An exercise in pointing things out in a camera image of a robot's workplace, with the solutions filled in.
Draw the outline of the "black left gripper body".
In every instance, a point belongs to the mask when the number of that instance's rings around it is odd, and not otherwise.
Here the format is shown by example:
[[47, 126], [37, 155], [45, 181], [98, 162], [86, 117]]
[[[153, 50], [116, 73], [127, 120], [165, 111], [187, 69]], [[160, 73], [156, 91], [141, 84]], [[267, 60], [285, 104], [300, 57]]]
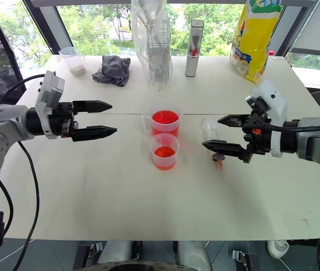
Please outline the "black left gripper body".
[[72, 102], [60, 102], [53, 109], [53, 133], [62, 138], [72, 138], [78, 125], [74, 120]]

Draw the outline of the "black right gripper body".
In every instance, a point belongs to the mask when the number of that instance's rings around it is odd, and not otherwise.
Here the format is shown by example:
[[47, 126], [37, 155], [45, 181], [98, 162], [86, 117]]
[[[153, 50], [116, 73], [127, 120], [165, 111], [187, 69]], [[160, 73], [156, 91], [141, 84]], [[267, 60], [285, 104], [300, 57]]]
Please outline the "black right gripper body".
[[272, 131], [266, 127], [270, 121], [271, 119], [259, 107], [252, 109], [251, 114], [245, 119], [242, 131], [244, 132], [244, 140], [248, 144], [245, 154], [241, 158], [243, 162], [249, 163], [253, 154], [265, 155], [270, 152]]

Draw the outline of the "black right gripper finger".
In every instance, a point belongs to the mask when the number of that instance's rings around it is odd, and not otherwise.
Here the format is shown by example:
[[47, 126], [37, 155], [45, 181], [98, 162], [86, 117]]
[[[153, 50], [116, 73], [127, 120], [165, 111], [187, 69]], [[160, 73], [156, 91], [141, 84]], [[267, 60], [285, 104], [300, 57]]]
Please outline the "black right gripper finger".
[[217, 122], [226, 126], [244, 126], [249, 115], [226, 115]]
[[211, 158], [213, 161], [222, 161], [225, 156], [237, 157], [242, 161], [247, 160], [246, 149], [240, 144], [227, 143], [226, 141], [205, 141], [202, 145], [213, 152]]

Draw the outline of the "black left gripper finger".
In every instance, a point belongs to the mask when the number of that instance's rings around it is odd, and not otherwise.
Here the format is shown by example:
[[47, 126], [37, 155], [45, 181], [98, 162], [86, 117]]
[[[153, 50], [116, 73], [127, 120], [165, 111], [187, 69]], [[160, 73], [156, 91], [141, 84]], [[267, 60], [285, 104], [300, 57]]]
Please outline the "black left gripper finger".
[[74, 142], [91, 141], [106, 138], [115, 132], [117, 132], [117, 128], [108, 126], [88, 126], [86, 128], [73, 130], [71, 138]]
[[100, 100], [78, 100], [72, 102], [73, 112], [100, 113], [112, 109], [112, 105]]

